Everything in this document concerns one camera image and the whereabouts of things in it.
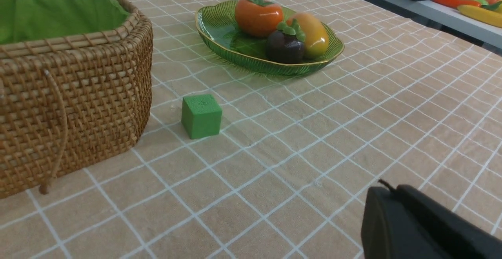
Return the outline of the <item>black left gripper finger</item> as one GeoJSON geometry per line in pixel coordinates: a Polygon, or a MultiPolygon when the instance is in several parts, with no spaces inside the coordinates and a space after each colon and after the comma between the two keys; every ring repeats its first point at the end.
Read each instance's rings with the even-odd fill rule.
{"type": "Polygon", "coordinates": [[[370,187],[361,228],[366,259],[500,259],[502,242],[410,185],[370,187]]]}

